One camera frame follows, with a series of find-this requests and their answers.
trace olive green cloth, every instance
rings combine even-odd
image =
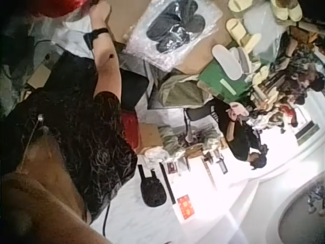
[[[160,87],[159,101],[164,107],[199,108],[210,94],[197,86],[198,75],[174,75]]]

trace window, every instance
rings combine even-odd
[[[303,106],[297,105],[295,112],[297,114],[298,126],[292,128],[292,131],[296,136],[298,145],[301,145],[319,130],[319,126],[312,121],[311,116]]]

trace black backpack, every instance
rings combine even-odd
[[[144,203],[149,207],[158,207],[167,201],[166,191],[156,173],[152,170],[151,177],[146,178],[142,165],[138,165],[141,177],[141,194]]]

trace red card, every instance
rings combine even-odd
[[[177,202],[185,220],[194,215],[194,209],[188,195],[178,198]]]

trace black wristwatch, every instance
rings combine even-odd
[[[94,29],[92,32],[83,35],[83,39],[85,40],[89,50],[93,49],[92,43],[101,33],[109,33],[109,32],[107,28],[100,28],[100,29]]]

